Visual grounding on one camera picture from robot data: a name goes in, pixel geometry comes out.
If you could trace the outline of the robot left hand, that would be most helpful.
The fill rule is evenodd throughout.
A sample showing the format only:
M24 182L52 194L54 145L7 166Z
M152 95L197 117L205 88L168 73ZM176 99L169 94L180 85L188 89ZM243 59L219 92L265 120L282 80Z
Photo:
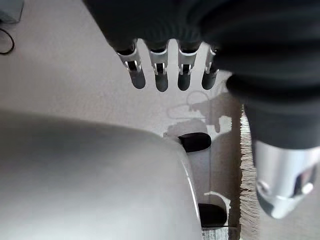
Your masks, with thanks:
M87 0L85 6L137 89L145 87L137 40L156 87L168 88L168 43L178 43L178 87L190 86L201 43L202 87L219 70L244 106L256 195L282 219L310 193L320 160L320 3L317 0Z

